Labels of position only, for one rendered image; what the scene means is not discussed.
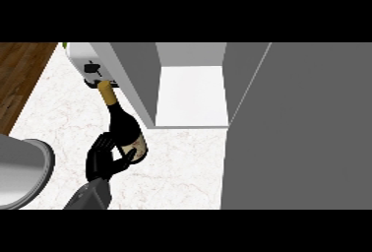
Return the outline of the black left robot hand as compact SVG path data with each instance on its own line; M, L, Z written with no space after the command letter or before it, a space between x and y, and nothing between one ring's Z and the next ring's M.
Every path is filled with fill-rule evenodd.
M137 150L130 152L120 158L114 159L112 149L115 141L112 134L105 132L99 135L86 158L86 179L93 181L97 178L111 180L112 176L123 172L131 165L131 160L136 156Z

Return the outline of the dark wine bottle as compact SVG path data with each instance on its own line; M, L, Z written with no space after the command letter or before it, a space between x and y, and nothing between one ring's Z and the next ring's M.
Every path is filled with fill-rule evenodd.
M109 132L114 135L118 150L123 155L136 150L136 155L131 159L131 164L136 164L143 160L148 153L140 125L121 107L111 82L102 81L97 84L97 89L111 113Z

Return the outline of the grey open cabinet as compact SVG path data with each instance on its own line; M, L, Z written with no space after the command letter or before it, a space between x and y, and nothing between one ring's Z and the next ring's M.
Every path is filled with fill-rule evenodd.
M149 129L226 128L223 42L95 42L92 47Z

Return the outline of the grey cabinet door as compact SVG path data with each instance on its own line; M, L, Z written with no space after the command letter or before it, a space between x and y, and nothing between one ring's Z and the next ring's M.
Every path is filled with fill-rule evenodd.
M372 43L276 43L227 132L224 209L372 209Z

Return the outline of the grey round pot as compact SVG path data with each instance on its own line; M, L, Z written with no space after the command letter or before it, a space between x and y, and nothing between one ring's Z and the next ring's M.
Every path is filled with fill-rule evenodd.
M50 145L0 134L0 210L18 210L47 186L55 166Z

